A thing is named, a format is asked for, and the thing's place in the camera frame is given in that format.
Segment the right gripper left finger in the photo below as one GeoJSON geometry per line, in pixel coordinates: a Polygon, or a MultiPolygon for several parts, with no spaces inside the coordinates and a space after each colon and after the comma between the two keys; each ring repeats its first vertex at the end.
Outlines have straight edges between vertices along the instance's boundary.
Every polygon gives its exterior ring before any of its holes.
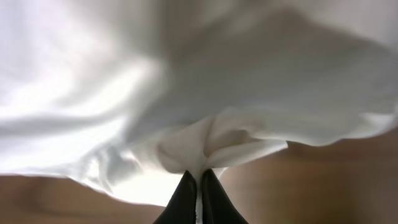
{"type": "Polygon", "coordinates": [[[174,194],[154,224],[196,224],[197,183],[185,171],[174,194]]]}

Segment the white t-shirt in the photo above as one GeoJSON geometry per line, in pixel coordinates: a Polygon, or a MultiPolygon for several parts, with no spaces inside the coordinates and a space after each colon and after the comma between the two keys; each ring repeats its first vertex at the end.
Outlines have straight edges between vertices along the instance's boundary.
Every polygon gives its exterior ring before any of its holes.
{"type": "Polygon", "coordinates": [[[396,1],[1,2],[2,175],[164,206],[185,171],[396,126],[396,1]]]}

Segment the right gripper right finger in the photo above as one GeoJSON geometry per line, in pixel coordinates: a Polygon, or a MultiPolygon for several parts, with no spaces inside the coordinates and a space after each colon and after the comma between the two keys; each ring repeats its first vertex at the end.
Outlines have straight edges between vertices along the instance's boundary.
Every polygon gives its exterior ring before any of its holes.
{"type": "Polygon", "coordinates": [[[203,224],[248,224],[235,209],[215,173],[208,169],[201,179],[203,224]]]}

